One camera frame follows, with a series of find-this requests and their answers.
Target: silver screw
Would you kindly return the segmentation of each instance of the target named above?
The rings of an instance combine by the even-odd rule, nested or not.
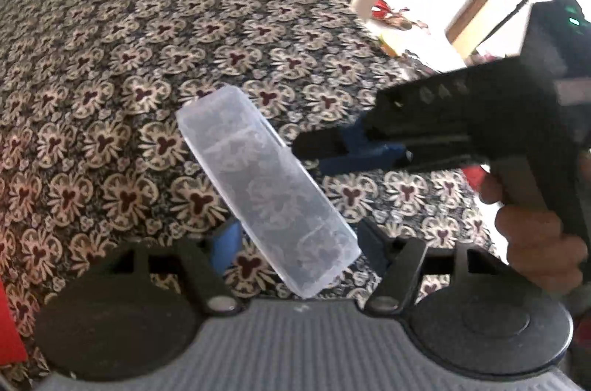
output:
[[[392,296],[376,296],[374,299],[370,299],[368,304],[371,309],[379,313],[396,311],[400,305],[398,300]]]
[[[230,312],[238,307],[238,303],[231,296],[214,296],[208,300],[208,307],[215,312]]]

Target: hand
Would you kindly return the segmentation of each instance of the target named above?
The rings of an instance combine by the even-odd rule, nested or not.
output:
[[[580,170],[591,183],[589,156],[581,157]],[[502,198],[501,183],[487,175],[481,200],[492,204]],[[583,281],[578,265],[587,258],[587,245],[578,236],[563,234],[556,213],[506,205],[497,213],[495,227],[507,239],[510,266],[540,288],[566,294]]]

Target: floral pattern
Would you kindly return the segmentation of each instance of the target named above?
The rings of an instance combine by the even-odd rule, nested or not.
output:
[[[25,390],[50,371],[36,313],[115,246],[170,245],[230,217],[181,138],[184,103],[238,86],[290,144],[430,73],[385,56],[345,0],[0,0],[0,278],[30,357],[0,372]],[[367,217],[392,237],[491,246],[458,172],[304,165],[353,227]],[[246,298],[293,297],[246,236],[224,279]],[[377,282],[362,256],[321,297],[363,304]],[[447,282],[428,276],[421,296]]]

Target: plastic case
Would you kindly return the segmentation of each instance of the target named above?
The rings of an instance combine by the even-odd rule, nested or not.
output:
[[[177,120],[230,210],[294,293],[311,298],[359,256],[353,230],[239,88],[184,106]]]

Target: human hand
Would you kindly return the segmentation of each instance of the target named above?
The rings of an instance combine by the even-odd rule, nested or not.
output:
[[[579,165],[591,183],[591,158],[581,157]],[[502,199],[501,183],[487,175],[481,200],[492,204]],[[587,245],[578,236],[563,234],[556,213],[505,205],[496,215],[495,227],[507,239],[509,265],[540,288],[566,294],[583,281],[578,265],[587,258]]]

